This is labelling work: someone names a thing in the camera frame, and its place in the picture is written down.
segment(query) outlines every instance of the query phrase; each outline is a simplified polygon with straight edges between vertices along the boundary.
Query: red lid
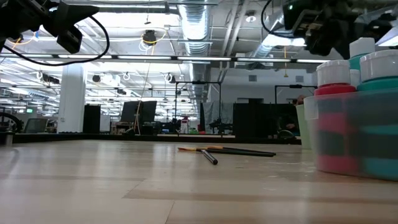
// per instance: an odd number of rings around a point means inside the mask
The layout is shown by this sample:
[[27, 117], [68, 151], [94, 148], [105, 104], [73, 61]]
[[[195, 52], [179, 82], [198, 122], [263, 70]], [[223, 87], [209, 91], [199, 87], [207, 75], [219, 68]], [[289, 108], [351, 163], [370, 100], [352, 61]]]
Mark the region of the red lid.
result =
[[355, 92], [356, 88], [351, 85], [330, 85], [323, 86], [314, 91], [315, 96], [330, 95], [338, 93], [352, 93]]

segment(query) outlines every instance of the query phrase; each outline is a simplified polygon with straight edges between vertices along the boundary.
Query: ceiling light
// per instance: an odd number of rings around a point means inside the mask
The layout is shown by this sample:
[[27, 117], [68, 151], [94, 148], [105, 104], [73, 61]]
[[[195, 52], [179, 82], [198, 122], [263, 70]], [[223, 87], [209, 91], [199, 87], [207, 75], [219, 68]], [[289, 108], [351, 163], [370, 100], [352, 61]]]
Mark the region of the ceiling light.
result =
[[312, 60], [312, 59], [298, 59], [297, 63], [325, 63], [329, 62], [330, 60]]
[[25, 109], [26, 106], [3, 106], [4, 108], [11, 108], [11, 109]]
[[52, 55], [47, 55], [47, 54], [23, 54], [23, 56], [29, 58], [52, 58]]
[[178, 44], [213, 44], [213, 41], [209, 40], [178, 40]]
[[[98, 55], [58, 55], [60, 58], [95, 58]], [[112, 56], [104, 55], [101, 57], [102, 59], [111, 59]]]
[[254, 21], [256, 21], [255, 15], [256, 15], [255, 10], [247, 11], [246, 15], [245, 15], [246, 16], [246, 22], [254, 22]]
[[254, 22], [254, 21], [256, 21], [256, 17], [255, 16], [247, 16], [246, 22]]
[[398, 35], [379, 44], [380, 47], [395, 47], [396, 45], [398, 45]]
[[0, 57], [18, 57], [18, 56], [11, 53], [5, 53], [5, 54], [0, 54]]
[[122, 55], [118, 56], [119, 59], [136, 59], [136, 60], [171, 60], [167, 56], [135, 56], [135, 55]]
[[8, 83], [8, 84], [11, 84], [11, 85], [16, 85], [16, 84], [17, 84], [17, 83], [15, 83], [15, 82], [13, 82], [13, 81], [6, 80], [6, 79], [4, 79], [4, 78], [0, 78], [0, 82], [2, 82], [2, 83]]
[[281, 62], [287, 63], [290, 62], [290, 59], [284, 58], [238, 58], [239, 62]]
[[229, 57], [177, 57], [178, 60], [199, 60], [199, 61], [225, 61], [229, 62]]

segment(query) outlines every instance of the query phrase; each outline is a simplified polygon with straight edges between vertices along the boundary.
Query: green container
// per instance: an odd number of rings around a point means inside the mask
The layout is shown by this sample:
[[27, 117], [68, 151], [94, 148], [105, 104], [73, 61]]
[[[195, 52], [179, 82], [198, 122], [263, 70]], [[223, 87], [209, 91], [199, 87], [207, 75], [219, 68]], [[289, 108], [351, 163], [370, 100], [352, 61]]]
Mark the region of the green container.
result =
[[305, 121], [304, 105], [296, 106], [298, 125], [300, 126], [301, 146], [303, 149], [311, 149], [310, 133], [308, 132], [307, 122]]

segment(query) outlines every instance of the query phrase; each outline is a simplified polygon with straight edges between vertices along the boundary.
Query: fluorescent light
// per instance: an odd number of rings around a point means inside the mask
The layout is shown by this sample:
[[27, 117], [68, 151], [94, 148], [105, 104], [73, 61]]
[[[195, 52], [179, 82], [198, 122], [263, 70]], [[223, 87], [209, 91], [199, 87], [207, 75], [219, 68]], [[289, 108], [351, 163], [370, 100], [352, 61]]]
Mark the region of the fluorescent light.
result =
[[46, 104], [46, 105], [50, 105], [50, 106], [58, 106], [58, 104], [56, 104], [56, 103], [49, 103], [49, 102], [47, 102], [47, 101], [45, 102], [45, 104]]
[[46, 55], [46, 54], [23, 54], [23, 56], [29, 58], [52, 58], [52, 55]]
[[5, 108], [12, 108], [12, 109], [25, 109], [26, 106], [3, 106]]
[[297, 59], [297, 63], [325, 63], [329, 62], [330, 60], [312, 60], [312, 59]]
[[238, 58], [239, 62], [290, 62], [290, 59], [284, 58]]
[[225, 61], [229, 62], [229, 57], [177, 57], [178, 60], [199, 60], [199, 61]]
[[103, 105], [105, 104], [104, 102], [99, 102], [99, 101], [86, 101], [86, 104], [90, 105]]
[[395, 47], [396, 45], [398, 45], [398, 35], [379, 44], [380, 47]]
[[14, 55], [14, 54], [10, 54], [10, 53], [4, 53], [4, 54], [0, 54], [0, 57], [18, 57], [18, 56]]
[[178, 40], [179, 44], [213, 44], [213, 41], [208, 40]]
[[171, 60], [168, 56], [139, 56], [139, 55], [121, 55], [119, 59], [136, 59], [136, 60]]
[[23, 95], [28, 95], [29, 92], [26, 90], [21, 90], [20, 88], [10, 88], [10, 90], [14, 93], [18, 93], [18, 94], [23, 94]]
[[11, 84], [11, 85], [16, 85], [17, 84], [16, 82], [13, 82], [13, 81], [10, 81], [10, 80], [6, 80], [6, 79], [3, 79], [3, 78], [0, 78], [0, 82], [8, 83], [8, 84]]
[[[58, 55], [60, 58], [95, 58], [98, 55]], [[111, 59], [112, 56], [104, 55], [101, 57], [102, 59]]]

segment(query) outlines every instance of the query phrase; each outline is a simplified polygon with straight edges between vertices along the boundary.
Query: metal frame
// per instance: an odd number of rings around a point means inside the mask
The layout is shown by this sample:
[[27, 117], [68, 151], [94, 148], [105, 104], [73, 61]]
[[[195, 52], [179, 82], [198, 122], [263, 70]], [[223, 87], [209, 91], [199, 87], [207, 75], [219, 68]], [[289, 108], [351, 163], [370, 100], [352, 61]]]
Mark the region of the metal frame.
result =
[[221, 82], [203, 82], [203, 81], [194, 81], [194, 82], [175, 82], [175, 105], [174, 105], [174, 118], [177, 119], [177, 92], [178, 92], [178, 84], [184, 83], [184, 84], [192, 84], [192, 85], [208, 85], [208, 84], [218, 84], [220, 87], [218, 95], [219, 95], [219, 100], [218, 100], [218, 118], [221, 120], [222, 124], [222, 119], [221, 119]]
[[314, 88], [314, 89], [317, 89], [318, 87], [317, 86], [303, 86], [303, 85], [276, 85], [275, 87], [274, 87], [274, 95], [275, 95], [275, 104], [277, 104], [277, 94], [276, 94], [276, 92], [277, 92], [277, 89], [278, 89], [278, 87], [289, 87], [289, 88]]
[[[93, 58], [95, 55], [78, 54], [23, 54], [25, 57], [41, 61], [71, 62]], [[18, 59], [12, 53], [0, 53], [0, 58]], [[305, 63], [322, 64], [329, 60], [304, 59], [304, 58], [251, 58], [251, 57], [199, 57], [176, 55], [104, 55], [96, 62], [129, 62], [129, 63], [192, 63], [192, 62], [273, 62], [273, 63]]]

